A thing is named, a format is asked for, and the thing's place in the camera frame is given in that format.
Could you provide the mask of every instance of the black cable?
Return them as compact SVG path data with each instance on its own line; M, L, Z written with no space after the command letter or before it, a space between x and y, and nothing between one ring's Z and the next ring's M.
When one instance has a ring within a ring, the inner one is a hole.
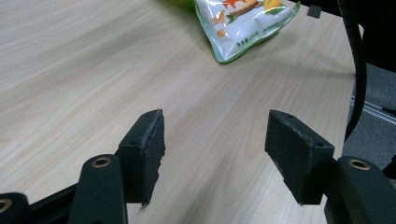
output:
M353 7L352 0L338 0L341 16L343 17L346 27L346 35L349 45L352 49L353 61L355 63L355 104L353 106L352 115L346 126L346 138L352 134L356 125L361 118L361 112L364 108L364 98L366 95L367 69L366 57L364 53L363 43L361 41L361 32L359 30L358 19Z

